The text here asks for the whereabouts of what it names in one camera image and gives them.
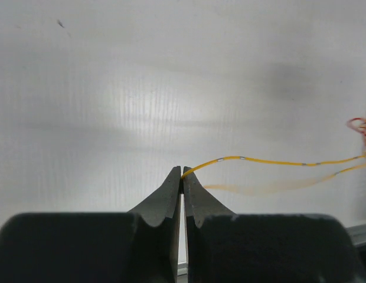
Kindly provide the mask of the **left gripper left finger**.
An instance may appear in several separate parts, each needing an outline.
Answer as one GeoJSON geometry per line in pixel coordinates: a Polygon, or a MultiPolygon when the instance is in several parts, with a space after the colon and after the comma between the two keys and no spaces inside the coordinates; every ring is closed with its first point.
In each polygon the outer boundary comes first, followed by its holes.
{"type": "Polygon", "coordinates": [[[138,214],[149,226],[160,226],[165,218],[173,218],[179,196],[181,167],[171,169],[160,187],[129,210],[138,214]]]}

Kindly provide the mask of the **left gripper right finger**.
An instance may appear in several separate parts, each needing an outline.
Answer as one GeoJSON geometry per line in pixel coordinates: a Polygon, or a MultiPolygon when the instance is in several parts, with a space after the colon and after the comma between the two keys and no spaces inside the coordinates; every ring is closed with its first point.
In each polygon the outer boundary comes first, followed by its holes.
{"type": "Polygon", "coordinates": [[[196,227],[202,227],[207,218],[234,215],[233,211],[202,186],[195,173],[189,173],[183,177],[182,183],[185,213],[187,217],[193,218],[196,227]]]}

